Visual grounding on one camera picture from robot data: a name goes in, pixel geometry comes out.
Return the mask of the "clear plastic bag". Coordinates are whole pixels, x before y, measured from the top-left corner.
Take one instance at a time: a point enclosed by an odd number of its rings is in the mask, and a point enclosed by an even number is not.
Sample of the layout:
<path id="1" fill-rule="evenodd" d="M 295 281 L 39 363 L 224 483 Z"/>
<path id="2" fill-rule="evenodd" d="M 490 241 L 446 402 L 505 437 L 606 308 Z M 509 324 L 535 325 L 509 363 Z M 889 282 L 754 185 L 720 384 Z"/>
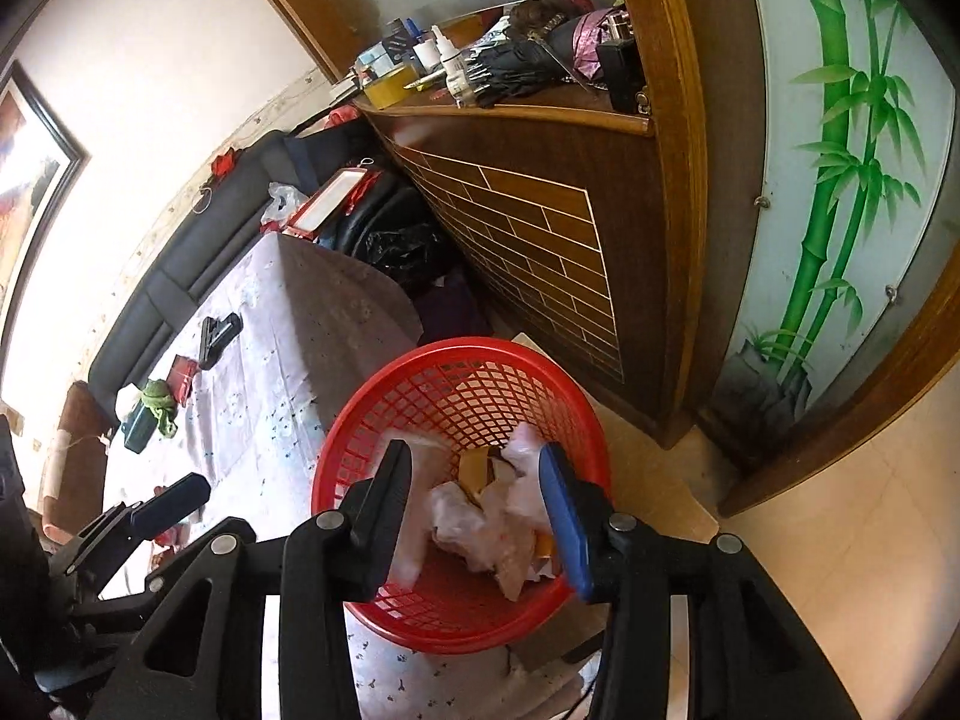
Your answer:
<path id="1" fill-rule="evenodd" d="M 412 454 L 412 481 L 387 580 L 415 587 L 430 546 L 459 556 L 470 572 L 489 572 L 509 601 L 526 585 L 562 572 L 540 491 L 545 439 L 517 424 L 503 447 L 454 452 L 441 437 L 391 429 Z"/>

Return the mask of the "dark green tissue box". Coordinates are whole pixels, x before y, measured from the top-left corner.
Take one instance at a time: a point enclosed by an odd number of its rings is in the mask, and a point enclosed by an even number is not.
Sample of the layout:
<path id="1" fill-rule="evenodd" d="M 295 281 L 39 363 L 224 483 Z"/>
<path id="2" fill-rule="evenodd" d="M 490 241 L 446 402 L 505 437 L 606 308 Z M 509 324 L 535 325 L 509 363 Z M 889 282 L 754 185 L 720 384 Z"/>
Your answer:
<path id="1" fill-rule="evenodd" d="M 140 390 L 132 411 L 122 422 L 124 447 L 129 452 L 139 454 L 156 431 L 158 418 L 155 415 L 155 401 L 160 395 L 161 388 L 157 380 L 150 380 L 145 383 L 145 387 Z"/>

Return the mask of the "green crumpled bag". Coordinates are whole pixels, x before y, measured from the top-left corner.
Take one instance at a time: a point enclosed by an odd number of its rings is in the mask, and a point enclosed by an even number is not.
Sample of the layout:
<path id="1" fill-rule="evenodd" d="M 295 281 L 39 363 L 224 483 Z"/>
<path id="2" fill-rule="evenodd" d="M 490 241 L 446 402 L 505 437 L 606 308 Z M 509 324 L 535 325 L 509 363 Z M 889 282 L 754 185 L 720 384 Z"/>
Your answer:
<path id="1" fill-rule="evenodd" d="M 178 432 L 176 416 L 179 405 L 169 385 L 164 380 L 149 380 L 140 390 L 140 401 L 155 418 L 156 429 L 161 436 L 172 439 Z"/>

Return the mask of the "floral lilac tablecloth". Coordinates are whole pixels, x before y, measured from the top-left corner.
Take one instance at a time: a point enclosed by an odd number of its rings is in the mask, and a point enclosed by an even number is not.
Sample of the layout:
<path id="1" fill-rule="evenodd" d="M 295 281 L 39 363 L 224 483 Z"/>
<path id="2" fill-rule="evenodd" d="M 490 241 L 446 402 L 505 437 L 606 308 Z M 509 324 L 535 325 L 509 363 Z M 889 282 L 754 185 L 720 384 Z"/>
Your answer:
<path id="1" fill-rule="evenodd" d="M 195 356 L 206 317 L 238 314 L 239 335 L 192 380 L 171 439 L 107 452 L 107 504 L 137 502 L 190 472 L 212 495 L 192 517 L 200 535 L 241 517 L 260 539 L 308 518 L 320 447 L 366 379 L 415 346 L 420 319 L 392 280 L 368 265 L 270 232 L 242 255 L 156 364 Z M 528 670 L 506 647 L 441 656 L 397 647 L 347 622 L 359 708 L 368 718 L 558 718 L 576 706 L 578 667 Z"/>

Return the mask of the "red plastic mesh basket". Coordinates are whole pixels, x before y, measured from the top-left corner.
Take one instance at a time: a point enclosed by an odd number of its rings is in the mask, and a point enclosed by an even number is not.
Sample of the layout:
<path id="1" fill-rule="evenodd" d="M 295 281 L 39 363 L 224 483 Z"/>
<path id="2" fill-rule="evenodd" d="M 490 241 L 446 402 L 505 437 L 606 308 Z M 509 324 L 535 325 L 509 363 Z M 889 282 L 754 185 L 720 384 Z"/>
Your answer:
<path id="1" fill-rule="evenodd" d="M 610 488 L 604 431 L 581 387 L 534 349 L 467 337 L 416 348 L 356 390 L 320 447 L 311 511 L 335 509 L 353 483 L 374 475 L 391 429 L 442 440 L 460 454 L 505 444 L 521 422 L 560 444 L 579 478 Z M 506 600 L 491 575 L 431 546 L 413 589 L 384 583 L 373 601 L 347 610 L 400 647 L 466 655 L 523 639 L 571 598 L 558 577 Z"/>

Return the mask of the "black folded object on table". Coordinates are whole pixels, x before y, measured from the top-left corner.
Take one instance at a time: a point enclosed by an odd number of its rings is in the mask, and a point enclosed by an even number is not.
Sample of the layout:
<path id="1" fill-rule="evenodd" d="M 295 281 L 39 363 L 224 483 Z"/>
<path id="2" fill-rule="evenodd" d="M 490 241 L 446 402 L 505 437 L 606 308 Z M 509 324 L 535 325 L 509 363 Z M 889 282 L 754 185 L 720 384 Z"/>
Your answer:
<path id="1" fill-rule="evenodd" d="M 199 367 L 202 371 L 212 369 L 223 356 L 223 351 L 242 330 L 242 319 L 231 312 L 224 319 L 205 317 L 200 326 Z"/>

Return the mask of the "white plastic bag on sofa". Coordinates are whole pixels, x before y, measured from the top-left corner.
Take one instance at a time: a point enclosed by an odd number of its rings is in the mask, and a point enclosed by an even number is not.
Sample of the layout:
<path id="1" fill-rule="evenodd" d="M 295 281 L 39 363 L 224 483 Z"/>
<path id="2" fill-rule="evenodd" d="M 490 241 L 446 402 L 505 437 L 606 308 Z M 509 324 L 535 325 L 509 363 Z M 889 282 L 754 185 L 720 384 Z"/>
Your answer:
<path id="1" fill-rule="evenodd" d="M 281 231 L 308 200 L 308 195 L 294 185 L 270 182 L 267 187 L 268 203 L 260 215 L 260 231 Z"/>

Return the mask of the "red framed white box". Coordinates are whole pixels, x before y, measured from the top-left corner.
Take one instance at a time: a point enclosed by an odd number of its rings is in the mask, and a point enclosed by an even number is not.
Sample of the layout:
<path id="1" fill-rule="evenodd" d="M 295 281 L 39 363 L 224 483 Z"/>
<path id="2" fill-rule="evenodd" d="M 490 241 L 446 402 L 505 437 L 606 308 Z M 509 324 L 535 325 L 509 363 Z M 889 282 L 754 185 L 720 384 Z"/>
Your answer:
<path id="1" fill-rule="evenodd" d="M 340 211 L 353 210 L 368 188 L 379 181 L 381 169 L 372 164 L 342 167 L 283 226 L 293 238 L 315 241 Z"/>

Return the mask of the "black leather sofa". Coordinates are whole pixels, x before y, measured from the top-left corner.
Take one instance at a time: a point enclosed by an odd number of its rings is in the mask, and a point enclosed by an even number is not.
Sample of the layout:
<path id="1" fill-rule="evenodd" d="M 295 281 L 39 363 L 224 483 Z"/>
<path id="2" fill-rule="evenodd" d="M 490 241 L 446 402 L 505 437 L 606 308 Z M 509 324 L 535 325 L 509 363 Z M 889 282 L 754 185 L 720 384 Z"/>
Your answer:
<path id="1" fill-rule="evenodd" d="M 145 382 L 206 296 L 256 243 L 268 186 L 313 193 L 337 169 L 379 153 L 381 140 L 366 119 L 306 138 L 272 130 L 241 153 L 156 255 L 91 363 L 86 383 L 110 426 L 119 422 L 119 390 Z"/>

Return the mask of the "wooden brick-pattern cabinet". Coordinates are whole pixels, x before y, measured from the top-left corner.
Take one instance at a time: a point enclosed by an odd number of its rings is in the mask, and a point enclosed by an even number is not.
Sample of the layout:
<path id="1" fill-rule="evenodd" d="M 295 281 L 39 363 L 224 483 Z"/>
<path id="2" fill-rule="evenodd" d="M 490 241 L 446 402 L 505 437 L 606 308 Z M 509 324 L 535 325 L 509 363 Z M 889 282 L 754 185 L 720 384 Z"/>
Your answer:
<path id="1" fill-rule="evenodd" d="M 465 46 L 516 2 L 270 0 L 334 78 L 395 21 Z M 674 445 L 719 376 L 757 227 L 760 25 L 755 0 L 619 2 L 638 31 L 646 114 L 569 83 L 490 107 L 438 89 L 368 121 L 523 327 Z"/>

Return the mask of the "yellow tape roll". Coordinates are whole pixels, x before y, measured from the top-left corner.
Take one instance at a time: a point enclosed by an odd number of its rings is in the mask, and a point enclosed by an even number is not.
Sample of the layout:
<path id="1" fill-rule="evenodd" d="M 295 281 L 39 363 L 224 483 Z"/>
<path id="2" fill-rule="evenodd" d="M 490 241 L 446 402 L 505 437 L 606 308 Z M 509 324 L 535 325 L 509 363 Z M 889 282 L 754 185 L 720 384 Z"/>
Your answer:
<path id="1" fill-rule="evenodd" d="M 369 82 L 363 93 L 375 110 L 384 110 L 410 98 L 418 80 L 420 75 L 413 65 L 399 65 Z"/>

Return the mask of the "white dropper bottle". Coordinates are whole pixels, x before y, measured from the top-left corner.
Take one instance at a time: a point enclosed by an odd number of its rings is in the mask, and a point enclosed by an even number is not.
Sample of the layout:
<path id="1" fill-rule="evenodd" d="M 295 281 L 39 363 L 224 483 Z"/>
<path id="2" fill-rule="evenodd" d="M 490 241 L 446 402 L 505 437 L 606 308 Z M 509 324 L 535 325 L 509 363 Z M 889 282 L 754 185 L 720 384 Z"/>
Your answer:
<path id="1" fill-rule="evenodd" d="M 471 106 L 475 103 L 475 93 L 469 78 L 469 67 L 462 52 L 455 47 L 438 25 L 431 27 L 434 42 L 439 52 L 441 65 L 446 73 L 446 88 L 457 107 Z"/>

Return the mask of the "pink patterned umbrella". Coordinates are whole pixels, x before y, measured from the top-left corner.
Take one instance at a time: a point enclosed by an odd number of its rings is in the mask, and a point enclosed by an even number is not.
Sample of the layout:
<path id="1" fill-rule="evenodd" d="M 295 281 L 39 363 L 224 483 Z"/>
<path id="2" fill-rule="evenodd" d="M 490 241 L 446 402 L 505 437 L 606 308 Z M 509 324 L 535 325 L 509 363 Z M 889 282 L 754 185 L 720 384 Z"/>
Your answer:
<path id="1" fill-rule="evenodd" d="M 610 37 L 608 18 L 625 13 L 623 7 L 601 8 L 586 13 L 576 21 L 571 37 L 571 60 L 574 70 L 586 80 L 599 83 L 604 79 L 599 46 Z"/>

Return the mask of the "bamboo painted glass panel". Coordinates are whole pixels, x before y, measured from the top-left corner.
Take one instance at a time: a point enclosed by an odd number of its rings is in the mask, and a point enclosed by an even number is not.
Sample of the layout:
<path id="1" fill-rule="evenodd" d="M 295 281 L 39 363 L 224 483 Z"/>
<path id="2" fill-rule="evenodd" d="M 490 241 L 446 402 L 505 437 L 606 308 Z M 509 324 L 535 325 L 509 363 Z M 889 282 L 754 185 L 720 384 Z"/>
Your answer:
<path id="1" fill-rule="evenodd" d="M 900 0 L 757 0 L 766 143 L 736 328 L 706 408 L 765 460 L 866 382 L 934 283 L 957 93 Z"/>

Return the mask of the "framed wall picture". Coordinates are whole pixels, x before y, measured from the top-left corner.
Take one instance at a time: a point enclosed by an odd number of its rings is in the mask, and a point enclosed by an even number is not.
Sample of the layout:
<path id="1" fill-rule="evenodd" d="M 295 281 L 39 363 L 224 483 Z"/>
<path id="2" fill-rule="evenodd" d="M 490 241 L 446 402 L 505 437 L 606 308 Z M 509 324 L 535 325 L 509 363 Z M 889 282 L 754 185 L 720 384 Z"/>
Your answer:
<path id="1" fill-rule="evenodd" d="M 2 343 L 21 293 L 88 153 L 13 60 L 2 76 Z"/>

